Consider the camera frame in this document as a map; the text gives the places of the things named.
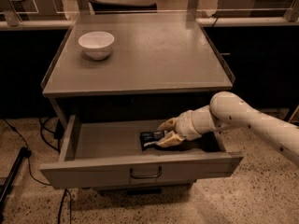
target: speckled floor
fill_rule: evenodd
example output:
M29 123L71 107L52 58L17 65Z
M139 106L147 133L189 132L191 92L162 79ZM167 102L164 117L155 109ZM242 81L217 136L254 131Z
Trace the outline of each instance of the speckled floor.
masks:
M33 154L32 174L43 162L57 161L55 150L40 137L38 119L8 119ZM54 129L56 119L48 125ZM52 134L44 132L54 146ZM98 193L70 189L72 223L299 223L299 168L244 129L221 135L227 151L241 151L243 161L231 177L201 179L190 189L167 187L161 194L129 196L125 191ZM24 143L0 120L0 176L5 176ZM37 183L24 160L6 198L4 223L58 223L64 191ZM70 223L66 196L61 223Z

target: black stand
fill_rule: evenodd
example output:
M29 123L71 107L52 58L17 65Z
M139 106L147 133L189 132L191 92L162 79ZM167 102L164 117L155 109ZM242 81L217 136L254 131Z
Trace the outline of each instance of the black stand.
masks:
M4 206L5 198L7 197L7 194L10 191L11 185L13 183L13 180L16 176L16 174L19 171L19 168L21 166L21 162L23 158L29 158L31 156L31 151L27 147L22 147L17 159L13 163L13 166L9 172L8 177L6 178L6 181L4 183L4 186L0 189L0 223L2 223L4 217L2 215L2 208Z

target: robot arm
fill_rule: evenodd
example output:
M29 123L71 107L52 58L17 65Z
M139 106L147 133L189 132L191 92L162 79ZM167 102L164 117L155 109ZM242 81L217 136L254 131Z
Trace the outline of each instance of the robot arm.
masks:
M237 95L222 91L210 104L189 110L161 124L158 130L170 131L158 142L160 147L192 141L203 133L221 132L234 127L251 130L275 150L299 165L299 127L268 116L248 105Z

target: drawer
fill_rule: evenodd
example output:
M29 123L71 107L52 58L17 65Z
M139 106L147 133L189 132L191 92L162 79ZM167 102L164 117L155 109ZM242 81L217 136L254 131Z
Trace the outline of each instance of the drawer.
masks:
M40 171L56 189L122 189L230 176L242 156L225 151L218 133L168 149L142 151L139 135L164 120L81 123L71 116L59 160Z

